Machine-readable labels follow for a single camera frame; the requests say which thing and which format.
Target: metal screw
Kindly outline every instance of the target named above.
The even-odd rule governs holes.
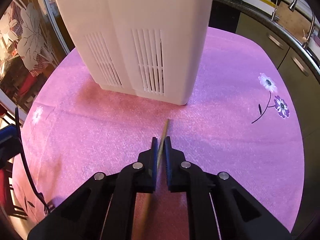
[[[190,162],[182,162],[181,163],[181,167],[182,168],[186,168],[186,169],[190,168],[191,167],[191,163]]]
[[[219,177],[220,179],[229,179],[229,174],[223,171],[219,173]]]
[[[102,180],[104,178],[104,174],[102,172],[97,172],[93,177],[95,180]]]
[[[141,168],[143,167],[143,164],[142,164],[142,163],[139,163],[139,162],[136,162],[136,163],[132,164],[132,167],[133,167],[134,169],[139,170],[139,169],[141,169]]]

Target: countertop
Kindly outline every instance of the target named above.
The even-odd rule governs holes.
[[[256,21],[260,22],[262,25],[273,31],[276,35],[278,35],[281,39],[283,39],[291,48],[293,48],[296,53],[301,57],[301,59],[307,64],[310,70],[313,72],[314,76],[320,83],[320,68],[319,63],[320,60],[316,57],[316,55],[310,51],[312,57],[306,52],[299,41],[295,39],[290,33],[288,33],[283,27],[274,23],[270,20],[270,15],[253,5],[250,5],[242,0],[213,0],[218,1],[223,4],[229,5],[235,9],[238,9],[242,13],[250,16]]]

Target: leaf pattern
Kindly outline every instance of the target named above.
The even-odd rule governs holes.
[[[30,201],[28,201],[29,205],[32,207],[35,207]]]
[[[27,199],[26,199],[26,196],[24,196],[24,204],[26,206],[26,212],[28,212],[28,206],[27,206]]]
[[[27,9],[20,11],[22,24],[21,40],[17,45],[17,51],[20,57],[23,57],[23,63],[28,70],[32,70],[38,64],[36,57],[44,46],[44,38],[40,29],[40,18],[37,10],[32,3],[29,3]]]

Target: table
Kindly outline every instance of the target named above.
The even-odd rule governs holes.
[[[290,113],[277,111],[275,96]],[[259,104],[262,113],[266,109],[261,118]],[[257,44],[213,28],[208,28],[196,84],[185,106],[102,90],[74,49],[43,86],[22,129],[37,190],[57,206],[95,172],[119,172],[150,148],[153,136],[161,137],[166,118],[171,119],[172,146],[187,160],[206,172],[230,173],[292,230],[304,156],[290,95]],[[43,219],[43,205],[31,191],[19,155],[13,188],[30,218]],[[137,199],[134,229],[144,198]],[[185,195],[166,190],[164,171],[158,175],[151,209],[146,239],[188,239]]]

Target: flower print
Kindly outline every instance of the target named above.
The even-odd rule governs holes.
[[[279,96],[275,96],[275,98],[275,108],[277,109],[279,116],[281,116],[282,118],[289,117],[288,105]]]
[[[267,77],[265,73],[260,73],[260,84],[265,87],[266,90],[269,90],[271,93],[277,93],[278,89],[275,86],[275,83],[271,78]]]
[[[16,41],[18,36],[14,31],[11,30],[11,28],[14,27],[18,21],[15,19],[11,20],[10,18],[9,11],[6,11],[0,19],[0,39],[7,34],[10,40]]]
[[[37,62],[37,55],[44,46],[44,38],[40,29],[40,18],[37,10],[29,3],[27,9],[20,11],[22,24],[21,40],[17,45],[17,51],[20,57],[23,57],[23,63],[28,70],[32,70]]]
[[[37,122],[39,122],[40,118],[41,118],[41,114],[43,112],[43,107],[39,106],[33,113],[32,116],[32,123],[36,124]]]

